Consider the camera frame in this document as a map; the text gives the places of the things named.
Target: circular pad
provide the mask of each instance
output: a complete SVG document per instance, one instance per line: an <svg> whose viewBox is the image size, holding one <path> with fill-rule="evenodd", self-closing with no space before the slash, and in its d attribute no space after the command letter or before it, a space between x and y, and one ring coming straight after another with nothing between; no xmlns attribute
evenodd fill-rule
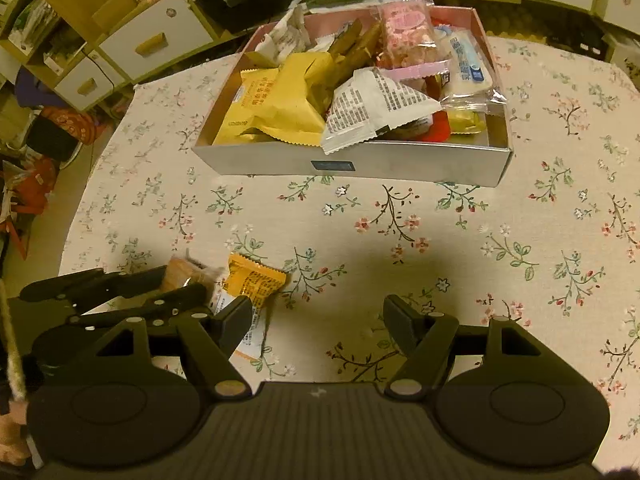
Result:
<svg viewBox="0 0 640 480"><path fill-rule="evenodd" d="M72 465L152 459L193 431L200 398L187 381L131 359L65 367L37 391L27 421L37 446Z"/></svg>
<svg viewBox="0 0 640 480"><path fill-rule="evenodd" d="M590 384L508 378L500 384L479 381L480 370L453 378L436 398L437 419L460 447L503 466L590 460L609 424L607 405Z"/></svg>

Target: metal screw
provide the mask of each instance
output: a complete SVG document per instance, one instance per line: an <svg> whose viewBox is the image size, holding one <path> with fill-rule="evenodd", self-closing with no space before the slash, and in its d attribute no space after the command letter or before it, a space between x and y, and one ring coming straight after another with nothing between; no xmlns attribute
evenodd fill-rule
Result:
<svg viewBox="0 0 640 480"><path fill-rule="evenodd" d="M414 379L398 379L389 387L393 393L403 397L414 396L422 391L422 385Z"/></svg>
<svg viewBox="0 0 640 480"><path fill-rule="evenodd" d="M245 393L246 384L235 380L220 381L213 389L221 397L237 397Z"/></svg>

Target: flower pattern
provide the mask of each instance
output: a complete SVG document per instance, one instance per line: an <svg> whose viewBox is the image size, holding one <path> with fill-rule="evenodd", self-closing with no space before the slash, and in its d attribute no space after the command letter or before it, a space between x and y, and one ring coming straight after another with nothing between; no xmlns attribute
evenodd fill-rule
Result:
<svg viewBox="0 0 640 480"><path fill-rule="evenodd" d="M231 357L252 388L391 378L404 356L380 318L389 294L462 324L511 317L610 402L595 465L631 465L640 446L640 278L629 264L638 259L640 94L606 63L488 41L516 155L495 189L454 184L446 171L439 183L216 175L191 146L234 55L137 86L96 161L60 272L137 272L187 248L214 269L226 269L230 251L285 269L287 283L261 313L260 357Z"/></svg>

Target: floor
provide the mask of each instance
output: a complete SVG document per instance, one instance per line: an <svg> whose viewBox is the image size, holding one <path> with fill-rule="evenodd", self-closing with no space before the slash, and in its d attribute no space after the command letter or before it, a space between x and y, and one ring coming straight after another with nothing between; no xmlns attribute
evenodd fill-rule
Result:
<svg viewBox="0 0 640 480"><path fill-rule="evenodd" d="M24 240L27 259L23 260L10 244L2 273L9 298L17 296L29 283L58 275L69 226L91 169L112 133L108 130L92 146L83 146L76 159L60 171L49 206L42 215L34 218Z"/></svg>

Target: snack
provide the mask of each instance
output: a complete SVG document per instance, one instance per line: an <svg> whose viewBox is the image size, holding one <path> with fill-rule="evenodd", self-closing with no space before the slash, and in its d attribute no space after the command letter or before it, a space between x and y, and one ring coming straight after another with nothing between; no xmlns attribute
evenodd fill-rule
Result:
<svg viewBox="0 0 640 480"><path fill-rule="evenodd" d="M378 7L382 19L383 51L378 67L395 81L442 74L449 61L436 42L428 4L423 0L393 2Z"/></svg>
<svg viewBox="0 0 640 480"><path fill-rule="evenodd" d="M172 256L164 271L160 291L169 292L191 283L201 283L207 287L207 303L209 303L216 285L215 273L208 267L189 260L188 256L185 258Z"/></svg>
<svg viewBox="0 0 640 480"><path fill-rule="evenodd" d="M229 110L226 111L214 144L244 144L273 140L258 130L251 130L249 123L254 118L255 111L270 94L277 76L277 68L241 72L242 86L236 92Z"/></svg>
<svg viewBox="0 0 640 480"><path fill-rule="evenodd" d="M383 53L391 68L441 59L427 4L422 0L392 2L378 7L384 25Z"/></svg>
<svg viewBox="0 0 640 480"><path fill-rule="evenodd" d="M229 276L212 310L217 314L238 296L247 296L254 304L251 328L238 345L237 353L260 359L266 334L266 312L262 307L264 301L283 286L286 279L287 275L280 270L258 264L240 254L229 255Z"/></svg>
<svg viewBox="0 0 640 480"><path fill-rule="evenodd" d="M471 31L443 25L440 30L446 35L442 42L444 49L452 57L450 73L442 77L440 101L443 104L468 104L468 109L486 105L489 101L506 102L494 85L493 72Z"/></svg>
<svg viewBox="0 0 640 480"><path fill-rule="evenodd" d="M324 130L324 96L330 87L334 59L327 52L296 52L280 66L278 76L264 102L252 108L254 116L246 128L254 127L269 136L319 146Z"/></svg>
<svg viewBox="0 0 640 480"><path fill-rule="evenodd" d="M361 29L355 20L327 52L294 52L279 68L242 72L242 86L214 143L277 139L319 146L335 88L374 55L380 24L358 36Z"/></svg>
<svg viewBox="0 0 640 480"><path fill-rule="evenodd" d="M456 134L478 134L486 129L486 124L477 112L446 108L451 131Z"/></svg>
<svg viewBox="0 0 640 480"><path fill-rule="evenodd" d="M373 139L402 124L429 121L442 107L425 94L361 68L334 93L320 145L326 154Z"/></svg>
<svg viewBox="0 0 640 480"><path fill-rule="evenodd" d="M451 128L444 110L431 117L418 119L391 130L382 136L388 140L419 140L420 142L444 142L449 139Z"/></svg>

